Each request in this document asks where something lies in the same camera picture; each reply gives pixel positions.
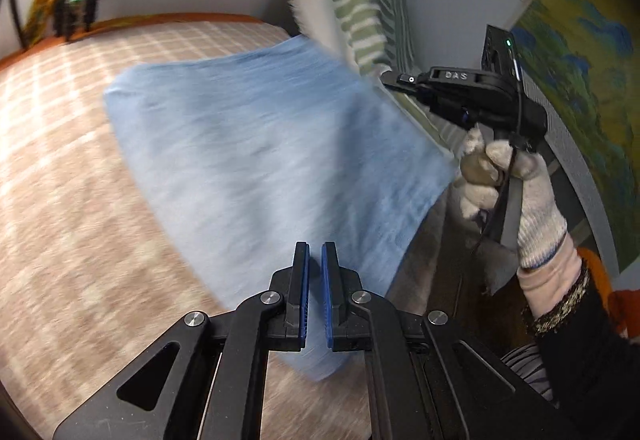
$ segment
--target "gloved hand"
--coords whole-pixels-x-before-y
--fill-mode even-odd
[[[479,167],[489,181],[478,183],[479,176],[468,172],[456,182],[460,189],[460,210],[467,220],[474,219],[480,210],[493,209],[498,191],[491,184],[506,171],[511,159],[507,140],[496,140],[487,146],[477,128],[469,131],[463,143],[463,154],[480,154]],[[556,253],[566,235],[566,220],[560,214],[544,159],[539,154],[519,151],[512,174],[522,178],[522,216],[518,232],[520,266],[532,269],[546,264]]]

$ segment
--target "bed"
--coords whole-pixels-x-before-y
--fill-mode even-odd
[[[45,439],[182,315],[228,310],[139,194],[103,109],[104,87],[134,64],[288,38],[255,19],[220,15],[146,18],[113,30],[123,24],[67,45],[45,42],[0,70],[0,380]],[[402,309],[426,306],[444,207],[443,196],[390,290]],[[365,438],[363,365],[312,383],[271,358],[262,429],[264,438]]]

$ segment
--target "landscape painting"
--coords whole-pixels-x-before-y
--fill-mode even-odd
[[[534,0],[513,33],[523,68],[588,164],[622,271],[640,254],[640,8]]]

